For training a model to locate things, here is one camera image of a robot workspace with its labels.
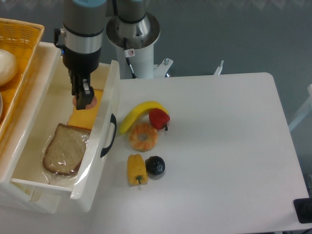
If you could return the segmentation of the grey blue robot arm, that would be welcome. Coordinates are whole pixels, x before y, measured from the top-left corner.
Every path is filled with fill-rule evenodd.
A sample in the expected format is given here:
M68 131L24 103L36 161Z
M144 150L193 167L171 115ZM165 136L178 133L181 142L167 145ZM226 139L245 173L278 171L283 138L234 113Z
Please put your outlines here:
M61 50L68 69L76 109L92 107L95 102L90 74L99 66L106 12L112 10L126 23L146 15L143 0L65 0L63 27L54 30L54 45Z

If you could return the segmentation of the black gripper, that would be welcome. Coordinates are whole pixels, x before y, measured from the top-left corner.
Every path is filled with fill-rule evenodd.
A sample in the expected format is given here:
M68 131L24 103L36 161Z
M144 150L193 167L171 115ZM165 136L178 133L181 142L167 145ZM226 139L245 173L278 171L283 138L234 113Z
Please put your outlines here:
M72 95L76 109L84 110L92 103L94 90L88 79L98 68L101 52L101 31L81 34L67 28L54 29L54 45L61 50L63 64L70 72Z

